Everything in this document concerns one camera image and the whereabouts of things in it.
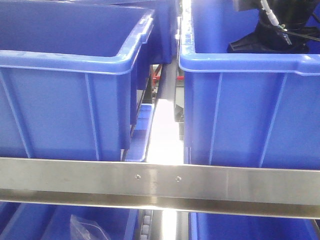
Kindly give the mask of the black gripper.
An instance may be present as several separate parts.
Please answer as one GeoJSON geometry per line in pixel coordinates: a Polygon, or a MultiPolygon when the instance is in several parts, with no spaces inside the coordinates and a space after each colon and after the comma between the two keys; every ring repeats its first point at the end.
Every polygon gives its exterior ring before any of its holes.
{"type": "Polygon", "coordinates": [[[237,12],[258,10],[250,34],[228,44],[228,53],[308,53],[309,41],[320,41],[320,29],[306,26],[315,15],[318,0],[234,0],[237,12]]]}

